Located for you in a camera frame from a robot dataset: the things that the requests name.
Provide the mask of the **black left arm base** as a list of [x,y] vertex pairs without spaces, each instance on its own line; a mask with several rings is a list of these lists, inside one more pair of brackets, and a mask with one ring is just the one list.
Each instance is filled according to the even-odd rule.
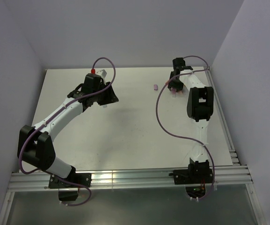
[[[92,174],[87,172],[75,173],[69,175],[66,179],[59,178],[53,174],[50,176],[48,188],[58,189],[58,199],[61,203],[68,206],[79,206],[87,203],[92,196],[92,191],[90,190],[91,180]],[[83,202],[73,203],[79,197],[81,188],[88,191],[88,197]]]

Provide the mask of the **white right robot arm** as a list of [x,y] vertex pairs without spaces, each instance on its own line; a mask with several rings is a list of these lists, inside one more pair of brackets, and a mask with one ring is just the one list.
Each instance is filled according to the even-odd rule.
[[173,59],[173,71],[169,77],[168,89],[176,93],[188,90],[187,115],[192,123],[193,138],[201,141],[196,143],[190,154],[188,179],[199,182],[204,172],[202,167],[209,166],[209,156],[204,148],[207,142],[207,127],[214,109],[213,87],[205,85],[195,73],[193,68],[187,66],[184,58]]

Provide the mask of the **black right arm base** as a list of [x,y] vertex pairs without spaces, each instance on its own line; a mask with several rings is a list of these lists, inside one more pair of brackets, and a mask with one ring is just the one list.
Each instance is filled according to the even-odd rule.
[[169,173],[175,185],[185,185],[190,198],[200,199],[206,195],[206,184],[213,184],[212,170],[206,173],[190,172],[189,169],[173,170]]

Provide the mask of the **purple highlighter pen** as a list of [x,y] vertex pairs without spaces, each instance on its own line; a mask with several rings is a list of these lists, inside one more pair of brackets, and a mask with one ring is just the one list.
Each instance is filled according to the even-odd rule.
[[176,90],[172,89],[171,90],[172,98],[176,98]]

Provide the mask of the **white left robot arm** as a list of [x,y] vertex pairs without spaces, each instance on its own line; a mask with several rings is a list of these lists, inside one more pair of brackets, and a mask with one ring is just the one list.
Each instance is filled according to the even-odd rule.
[[105,70],[92,69],[85,76],[84,82],[72,90],[47,118],[33,126],[25,125],[21,128],[17,152],[21,172],[28,173],[22,166],[26,162],[36,170],[58,176],[59,182],[65,187],[75,184],[75,167],[56,156],[53,142],[66,125],[94,103],[104,106],[119,101],[111,82],[105,79],[106,74]]

